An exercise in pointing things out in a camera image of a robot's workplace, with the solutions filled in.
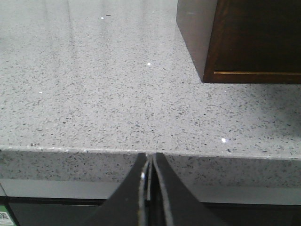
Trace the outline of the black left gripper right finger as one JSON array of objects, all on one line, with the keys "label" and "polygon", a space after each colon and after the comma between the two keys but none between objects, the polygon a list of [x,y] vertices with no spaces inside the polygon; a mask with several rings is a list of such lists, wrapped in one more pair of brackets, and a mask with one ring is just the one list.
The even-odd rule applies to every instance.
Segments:
[{"label": "black left gripper right finger", "polygon": [[178,178],[162,153],[152,158],[150,226],[226,226]]}]

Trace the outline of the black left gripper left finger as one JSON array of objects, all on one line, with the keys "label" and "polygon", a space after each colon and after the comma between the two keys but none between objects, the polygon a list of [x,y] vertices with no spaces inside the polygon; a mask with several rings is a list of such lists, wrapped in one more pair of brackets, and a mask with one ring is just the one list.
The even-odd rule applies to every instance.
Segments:
[{"label": "black left gripper left finger", "polygon": [[81,226],[147,226],[146,208],[150,162],[143,153],[116,191],[101,207],[88,214]]}]

